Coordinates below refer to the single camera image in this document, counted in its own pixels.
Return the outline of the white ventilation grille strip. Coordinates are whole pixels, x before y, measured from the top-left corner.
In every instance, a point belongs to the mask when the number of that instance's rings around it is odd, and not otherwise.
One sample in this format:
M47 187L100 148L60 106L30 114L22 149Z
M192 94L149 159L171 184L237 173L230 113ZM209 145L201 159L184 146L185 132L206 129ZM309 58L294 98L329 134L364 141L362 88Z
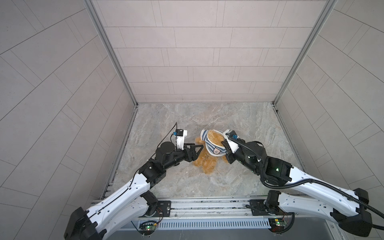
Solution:
M157 230L271 229L268 219L171 219L163 220Z

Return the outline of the left aluminium corner post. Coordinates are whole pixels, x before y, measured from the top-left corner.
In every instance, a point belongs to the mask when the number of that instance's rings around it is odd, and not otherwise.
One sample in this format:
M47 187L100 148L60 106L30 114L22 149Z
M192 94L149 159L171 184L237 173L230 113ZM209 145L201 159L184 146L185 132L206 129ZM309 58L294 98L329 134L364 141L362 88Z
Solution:
M129 94L129 97L131 98L133 104L134 104L134 108L137 108L138 107L138 102L133 94L133 91L131 89L131 87L129 86L129 83L127 81L127 78L124 74L124 71L119 63L119 60L117 58L117 55L112 47L112 44L107 36L107 32L101 22L101 19L96 11L96 8L95 8L95 5L93 3L93 1L90 1L90 0L84 0L84 5L85 5L85 8L87 10L87 12L89 13L90 15L90 18L91 18L91 21L93 22L95 28L96 28L96 31L98 32L99 34L99 37L102 41L102 44L104 45L110 59L111 59L111 62L115 68L115 70L117 71L117 74L119 75L120 79L122 80L126 90L128 91L128 94Z

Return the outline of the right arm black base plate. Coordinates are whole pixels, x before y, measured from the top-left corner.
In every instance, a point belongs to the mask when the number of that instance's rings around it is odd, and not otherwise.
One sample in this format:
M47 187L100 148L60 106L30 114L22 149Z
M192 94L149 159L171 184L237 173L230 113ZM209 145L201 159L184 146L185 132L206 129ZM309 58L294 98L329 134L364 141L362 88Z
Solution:
M246 205L253 216L290 216L292 213L284 212L277 202L269 203L267 200L250 200Z

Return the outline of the right small circuit board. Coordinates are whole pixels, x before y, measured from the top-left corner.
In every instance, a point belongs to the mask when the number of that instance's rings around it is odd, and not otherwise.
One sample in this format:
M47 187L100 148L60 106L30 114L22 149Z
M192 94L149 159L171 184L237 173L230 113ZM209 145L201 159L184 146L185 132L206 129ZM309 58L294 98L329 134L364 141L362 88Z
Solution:
M283 219L269 219L269 224L270 224L270 231L272 233L278 233L278 232L282 232L285 228L286 228L286 225L287 223L285 222L285 220Z

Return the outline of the right aluminium corner post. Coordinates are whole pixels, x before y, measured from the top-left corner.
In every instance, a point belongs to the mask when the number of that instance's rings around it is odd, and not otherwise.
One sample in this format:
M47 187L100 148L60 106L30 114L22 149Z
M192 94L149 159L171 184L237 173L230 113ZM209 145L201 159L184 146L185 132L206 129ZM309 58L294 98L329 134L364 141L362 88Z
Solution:
M334 9L335 4L337 3L337 0L328 0L326 1L326 4L324 5L322 11L320 12L320 15L318 19L316 20L312 30L310 31L310 34L308 38L305 41L304 46L302 47L301 51L299 52L299 55L297 56L293 66L291 67L289 73L286 76L286 79L284 80L281 89L279 90L275 100L273 101L274 107L277 106L280 99L282 98L285 90L288 88L289 83L293 79L295 73L299 69L300 65L302 64L304 58L308 54L308 51L310 50L311 46L316 40L316 37L319 35L321 29L323 28L325 22L327 21L329 15L331 14L332 10Z

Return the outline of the blue white striped knit sweater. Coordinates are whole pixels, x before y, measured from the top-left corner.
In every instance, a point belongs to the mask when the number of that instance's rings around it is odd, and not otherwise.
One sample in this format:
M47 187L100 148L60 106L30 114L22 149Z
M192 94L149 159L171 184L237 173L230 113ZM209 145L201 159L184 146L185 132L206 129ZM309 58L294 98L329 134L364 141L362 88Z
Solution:
M214 134L218 134L218 144L213 141ZM205 142L207 151L210 155L214 157L222 157L227 153L226 148L221 144L221 138L224 137L222 132L216 130L202 130L200 137L201 140Z

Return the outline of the aluminium mounting rail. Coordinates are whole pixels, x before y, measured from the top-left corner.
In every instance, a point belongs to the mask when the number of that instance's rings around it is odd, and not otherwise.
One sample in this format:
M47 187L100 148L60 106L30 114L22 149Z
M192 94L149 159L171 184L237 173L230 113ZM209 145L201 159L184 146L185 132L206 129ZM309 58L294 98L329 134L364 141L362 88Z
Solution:
M317 217L331 222L335 219L331 216L333 208L329 205L309 197L291 196L285 193L279 195L277 201L284 212L294 213L303 216ZM271 198L267 199L246 199L246 198L218 198L218 199L172 199L171 214L165 218L222 218L233 219L241 216L253 216L246 205L250 200L267 200L272 203ZM149 205L147 212L154 212L159 201Z

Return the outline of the small circuit board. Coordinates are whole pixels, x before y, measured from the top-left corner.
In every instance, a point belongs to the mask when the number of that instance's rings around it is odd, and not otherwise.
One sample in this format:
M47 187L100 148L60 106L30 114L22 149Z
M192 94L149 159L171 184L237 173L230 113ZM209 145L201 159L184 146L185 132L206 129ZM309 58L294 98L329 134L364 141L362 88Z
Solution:
M146 221L140 224L140 230L145 233L154 232L157 229L157 221Z
M272 233L278 233L278 232L282 232L285 228L286 228L286 225L287 223L285 222L285 220L283 219L269 219L269 224L270 224L270 231Z

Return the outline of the brown teddy bear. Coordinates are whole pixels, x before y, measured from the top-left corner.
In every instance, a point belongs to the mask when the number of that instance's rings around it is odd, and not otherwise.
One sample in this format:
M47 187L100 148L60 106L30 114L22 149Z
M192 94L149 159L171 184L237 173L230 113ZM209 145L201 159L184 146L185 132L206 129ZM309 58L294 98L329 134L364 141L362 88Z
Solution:
M214 143L218 144L219 143L219 137L218 137L218 134L214 134L214 138L213 138L213 141ZM214 157L212 155L210 155L207 151L207 148L206 148L206 144L204 141L201 140L201 137L198 137L195 139L195 143L197 145L203 145L204 146L204 149L202 150L200 156L198 157L197 160L195 160L193 162L193 165L195 167L198 167L198 168L201 168L203 173L206 174L206 175L209 175L209 174L212 174L215 170L215 167L219 161L219 159L221 159L222 157Z

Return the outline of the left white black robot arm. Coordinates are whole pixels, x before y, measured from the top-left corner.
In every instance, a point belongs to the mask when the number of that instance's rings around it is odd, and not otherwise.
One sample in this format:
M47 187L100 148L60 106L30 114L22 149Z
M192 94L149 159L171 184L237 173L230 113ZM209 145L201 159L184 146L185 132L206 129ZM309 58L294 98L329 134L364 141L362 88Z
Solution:
M162 143L133 178L100 203L87 210L79 207L70 216L64 233L66 240L106 240L129 221L151 216L158 199L150 189L165 176L167 169L182 161L197 160L203 145L185 144L177 149L171 142Z

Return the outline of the left small circuit board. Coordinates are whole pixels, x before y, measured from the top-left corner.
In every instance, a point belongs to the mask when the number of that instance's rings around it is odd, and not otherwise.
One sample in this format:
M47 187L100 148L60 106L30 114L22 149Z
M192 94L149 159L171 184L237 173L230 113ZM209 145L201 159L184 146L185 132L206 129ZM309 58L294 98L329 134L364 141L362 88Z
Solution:
M154 232L157 229L157 221L146 221L140 224L140 230L145 233Z

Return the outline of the aluminium corner post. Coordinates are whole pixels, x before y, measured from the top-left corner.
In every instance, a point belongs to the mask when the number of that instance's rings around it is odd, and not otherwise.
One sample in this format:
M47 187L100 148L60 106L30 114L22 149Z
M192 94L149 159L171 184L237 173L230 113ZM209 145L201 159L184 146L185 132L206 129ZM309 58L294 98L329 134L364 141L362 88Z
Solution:
M102 41L102 44L104 45L110 59L111 59L111 62L115 68L115 70L117 71L117 74L119 75L120 79L122 80L126 90L128 91L128 94L129 94L129 97L131 98L133 104L134 104L134 108L137 108L138 107L138 102L133 94L133 91L131 89L131 87L129 86L129 83L127 81L127 78L124 74L124 71L119 63L119 60L117 58L117 55L112 47L112 44L107 36L107 32L101 22L101 19L96 11L96 8L95 8L95 5L93 3L93 1L90 1L90 0L84 0L84 5L85 5L85 8L87 10L87 12L89 13L90 15L90 18L91 18L91 21L93 22L95 28L96 28L96 31L98 32L99 34L99 37Z
M282 98L285 90L288 88L289 83L293 79L295 73L299 69L300 65L302 64L304 58L308 54L308 51L310 50L311 46L316 40L316 37L319 35L321 29L323 28L325 22L327 21L329 15L331 14L332 10L334 9L335 4L337 3L337 0L328 0L326 1L326 4L324 5L322 11L320 12L320 15L318 19L316 20L312 30L310 31L310 34L308 38L305 41L304 46L302 47L301 51L299 52L299 55L297 56L293 66L291 67L289 73L286 76L286 79L284 80L281 89L279 90L275 100L273 101L274 107L277 106L280 99Z

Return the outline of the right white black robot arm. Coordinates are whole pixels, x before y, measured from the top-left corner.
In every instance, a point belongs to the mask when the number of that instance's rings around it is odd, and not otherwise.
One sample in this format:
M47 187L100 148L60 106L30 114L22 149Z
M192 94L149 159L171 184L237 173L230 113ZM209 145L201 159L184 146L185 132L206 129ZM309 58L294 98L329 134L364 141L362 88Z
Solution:
M370 235L374 225L368 212L367 191L339 188L312 177L286 161L268 156L258 141L232 139L222 144L229 163L240 162L270 189L265 201L268 211L312 214L337 223L355 236Z

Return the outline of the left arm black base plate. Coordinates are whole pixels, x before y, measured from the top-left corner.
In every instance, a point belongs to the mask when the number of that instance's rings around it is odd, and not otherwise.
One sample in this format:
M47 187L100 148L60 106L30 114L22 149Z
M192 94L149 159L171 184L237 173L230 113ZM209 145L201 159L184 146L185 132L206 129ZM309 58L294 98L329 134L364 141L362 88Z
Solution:
M169 217L171 214L171 201L159 201L153 213L147 212L141 218Z

